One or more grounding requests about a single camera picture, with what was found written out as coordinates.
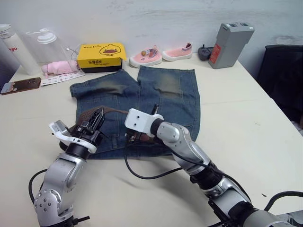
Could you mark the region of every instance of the jeans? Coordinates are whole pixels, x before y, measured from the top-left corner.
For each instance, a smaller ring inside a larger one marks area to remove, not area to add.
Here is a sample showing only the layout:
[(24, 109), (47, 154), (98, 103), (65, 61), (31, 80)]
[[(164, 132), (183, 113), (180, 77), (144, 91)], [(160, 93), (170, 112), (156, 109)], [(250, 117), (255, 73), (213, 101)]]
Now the jeans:
[[(138, 109), (151, 114), (155, 104), (158, 114), (167, 122), (187, 127), (192, 140), (196, 140), (200, 128), (200, 96), (194, 70), (159, 69), (141, 66), (138, 82), (126, 71), (119, 70), (97, 79), (73, 84), (71, 96), (77, 98), (77, 117), (90, 108), (103, 105), (114, 109)], [(124, 156), (126, 114), (109, 112), (101, 131), (104, 137), (91, 159), (121, 158)], [(128, 156), (152, 157), (169, 155), (161, 144), (138, 142), (128, 148)]]

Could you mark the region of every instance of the pink shoe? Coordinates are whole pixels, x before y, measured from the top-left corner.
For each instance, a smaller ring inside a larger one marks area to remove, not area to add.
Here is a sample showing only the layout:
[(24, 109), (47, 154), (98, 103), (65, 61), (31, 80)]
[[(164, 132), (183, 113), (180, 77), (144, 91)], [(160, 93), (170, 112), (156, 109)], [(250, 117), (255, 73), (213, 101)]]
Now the pink shoe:
[(162, 58), (167, 61), (175, 61), (179, 59), (191, 58), (193, 54), (193, 48), (190, 43), (187, 43), (186, 46), (180, 47), (175, 50), (163, 51)]
[(137, 68), (140, 68), (141, 65), (150, 66), (160, 64), (161, 62), (162, 56), (157, 46), (154, 46), (152, 49), (141, 51), (141, 53), (136, 56), (129, 58), (129, 63)]

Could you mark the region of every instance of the white table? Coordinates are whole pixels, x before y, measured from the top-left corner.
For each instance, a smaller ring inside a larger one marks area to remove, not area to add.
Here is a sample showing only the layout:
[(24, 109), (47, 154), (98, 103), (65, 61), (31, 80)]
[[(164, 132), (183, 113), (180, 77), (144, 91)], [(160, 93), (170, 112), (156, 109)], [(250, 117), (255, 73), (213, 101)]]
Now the white table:
[[(196, 70), (201, 97), (196, 142), (221, 170), (239, 181), (255, 207), (263, 209), (278, 192), (303, 190), (303, 138), (240, 63), (214, 70), (193, 56), (154, 67)], [(138, 69), (127, 62), (125, 70), (137, 78)], [(48, 124), (60, 119), (74, 125), (76, 100), (71, 98), (69, 86), (105, 74), (87, 74), (0, 96), (1, 226), (38, 226), (27, 192), (28, 181), (61, 152)], [(20, 67), (11, 80), (31, 77)], [(130, 163), (142, 175), (177, 167), (168, 157)], [(42, 177), (33, 184), (35, 195)], [(75, 218), (91, 217), (80, 227), (201, 227), (218, 221), (198, 185), (192, 184), (183, 171), (157, 180), (141, 180), (128, 172), (124, 160), (88, 160), (78, 187)], [(302, 209), (302, 199), (287, 197), (278, 200), (271, 212)]]

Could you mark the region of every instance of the white water bottle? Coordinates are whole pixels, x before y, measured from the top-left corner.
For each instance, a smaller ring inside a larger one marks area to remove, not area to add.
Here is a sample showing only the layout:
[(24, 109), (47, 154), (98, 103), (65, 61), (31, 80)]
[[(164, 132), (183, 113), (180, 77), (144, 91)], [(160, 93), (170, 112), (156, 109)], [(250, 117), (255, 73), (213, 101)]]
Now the white water bottle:
[(11, 25), (0, 24), (0, 38), (29, 75), (40, 71), (39, 65), (24, 46), (20, 37), (11, 29)]

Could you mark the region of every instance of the phone case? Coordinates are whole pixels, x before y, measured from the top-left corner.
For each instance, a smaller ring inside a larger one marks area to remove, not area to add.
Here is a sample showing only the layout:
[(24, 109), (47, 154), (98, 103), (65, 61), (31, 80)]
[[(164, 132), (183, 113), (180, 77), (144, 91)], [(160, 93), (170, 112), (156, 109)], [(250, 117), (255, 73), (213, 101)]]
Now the phone case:
[(32, 89), (37, 89), (40, 87), (41, 78), (31, 78), (31, 79), (25, 79), (25, 80), (19, 80), (15, 82), (10, 82), (4, 84), (1, 94), (7, 95), (11, 93), (16, 93), (20, 91), (27, 91)]

